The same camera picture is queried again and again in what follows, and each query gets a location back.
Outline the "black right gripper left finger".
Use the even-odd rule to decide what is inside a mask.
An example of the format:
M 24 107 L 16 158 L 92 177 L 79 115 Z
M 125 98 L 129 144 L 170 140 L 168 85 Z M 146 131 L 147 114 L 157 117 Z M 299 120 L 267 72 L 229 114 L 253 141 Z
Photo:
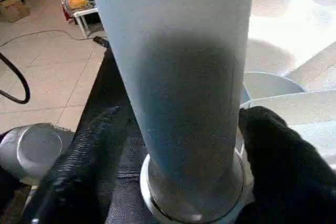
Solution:
M 40 181 L 21 222 L 104 223 L 129 122 L 130 110 L 116 106 L 84 127 Z

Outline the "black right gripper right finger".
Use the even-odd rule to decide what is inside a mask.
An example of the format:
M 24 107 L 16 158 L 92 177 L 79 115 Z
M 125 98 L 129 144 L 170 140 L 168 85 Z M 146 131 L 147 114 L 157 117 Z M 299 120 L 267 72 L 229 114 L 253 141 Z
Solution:
M 274 111 L 239 110 L 254 201 L 239 223 L 335 223 L 335 172 Z

